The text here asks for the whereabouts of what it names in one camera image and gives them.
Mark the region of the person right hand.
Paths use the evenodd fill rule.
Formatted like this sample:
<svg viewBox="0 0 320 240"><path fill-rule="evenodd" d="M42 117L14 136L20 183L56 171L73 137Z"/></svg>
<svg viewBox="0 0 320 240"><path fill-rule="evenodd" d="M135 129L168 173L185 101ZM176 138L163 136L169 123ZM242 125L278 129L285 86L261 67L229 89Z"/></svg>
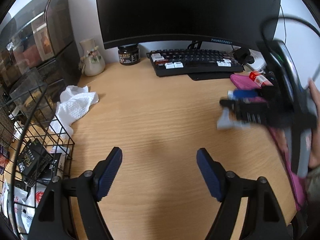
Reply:
<svg viewBox="0 0 320 240"><path fill-rule="evenodd" d="M312 130L312 146L309 158L309 167L311 169L317 168L320 164L320 133L319 133L319 110L320 110L320 97L319 90L312 79L309 80L309 89L311 97L317 108L317 128Z"/></svg>

